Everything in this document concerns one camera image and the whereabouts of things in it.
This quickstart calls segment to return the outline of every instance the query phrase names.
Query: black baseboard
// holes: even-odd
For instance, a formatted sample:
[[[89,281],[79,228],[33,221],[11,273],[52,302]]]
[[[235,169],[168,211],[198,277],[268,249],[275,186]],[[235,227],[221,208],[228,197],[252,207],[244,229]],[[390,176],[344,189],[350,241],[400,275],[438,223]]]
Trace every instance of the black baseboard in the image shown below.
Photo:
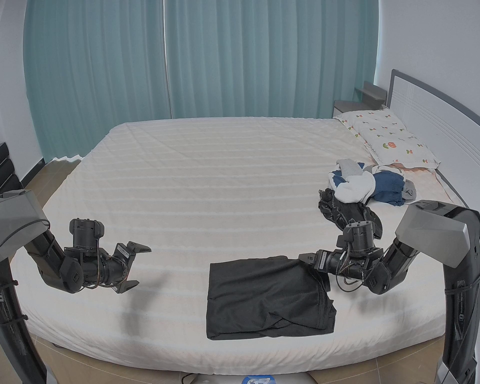
[[[35,175],[40,172],[40,170],[45,166],[45,160],[42,158],[35,166],[27,173],[27,175],[22,179],[22,185],[24,188],[29,182],[35,177]]]

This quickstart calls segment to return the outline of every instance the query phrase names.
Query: black fabric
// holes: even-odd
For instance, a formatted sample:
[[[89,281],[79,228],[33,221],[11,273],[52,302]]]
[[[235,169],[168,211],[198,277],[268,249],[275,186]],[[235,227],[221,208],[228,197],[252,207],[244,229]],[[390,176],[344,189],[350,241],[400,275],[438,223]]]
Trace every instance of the black fabric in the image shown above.
[[[335,223],[335,225],[343,231],[343,229],[356,221],[369,220],[375,223],[375,231],[373,236],[381,239],[383,227],[377,214],[367,207],[364,203],[342,203],[335,197],[335,193],[330,188],[325,191],[320,190],[320,201],[318,208],[327,220]]]
[[[333,332],[328,275],[286,256],[210,264],[207,337],[310,336]]]

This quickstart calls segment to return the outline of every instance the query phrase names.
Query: bedside table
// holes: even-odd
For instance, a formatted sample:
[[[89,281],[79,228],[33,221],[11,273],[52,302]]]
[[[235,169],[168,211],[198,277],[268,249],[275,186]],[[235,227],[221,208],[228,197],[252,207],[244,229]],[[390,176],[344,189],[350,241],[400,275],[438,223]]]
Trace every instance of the bedside table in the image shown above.
[[[361,101],[335,100],[332,117],[350,111],[382,109],[387,100],[387,91],[368,81],[363,83],[363,88],[355,88],[355,92],[361,94]]]

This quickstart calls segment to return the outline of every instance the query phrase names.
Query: white pillow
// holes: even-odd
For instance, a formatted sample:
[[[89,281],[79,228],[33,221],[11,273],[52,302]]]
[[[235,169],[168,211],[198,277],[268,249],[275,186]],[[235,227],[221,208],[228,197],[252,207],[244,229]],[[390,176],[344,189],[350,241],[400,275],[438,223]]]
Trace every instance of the white pillow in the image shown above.
[[[388,108],[345,112],[335,119],[362,140],[378,165],[401,163],[405,168],[437,168],[440,164]]]

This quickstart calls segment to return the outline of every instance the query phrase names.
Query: bed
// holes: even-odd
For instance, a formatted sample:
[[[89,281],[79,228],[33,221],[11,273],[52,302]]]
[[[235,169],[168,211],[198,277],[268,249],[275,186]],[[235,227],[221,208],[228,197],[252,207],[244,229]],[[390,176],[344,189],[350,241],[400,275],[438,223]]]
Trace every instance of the bed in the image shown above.
[[[398,102],[398,110],[404,105]],[[12,273],[29,329],[122,365],[239,375],[340,366],[442,335],[442,265],[420,254],[405,282],[384,295],[367,289],[347,294],[332,284],[329,296],[337,309],[332,334],[206,338],[210,263],[280,254],[296,258],[335,247],[340,232],[319,211],[317,191],[327,186],[335,161],[345,157],[373,163],[337,120],[202,118],[113,128],[44,211],[62,246],[71,244],[73,217],[102,221],[101,246],[108,252],[129,240],[150,246],[152,252],[138,255],[130,273],[140,285],[122,295],[109,289],[70,295],[46,286],[22,249]],[[462,204],[438,176],[407,171],[422,198]],[[376,244],[387,247],[406,206],[369,206],[384,227]]]

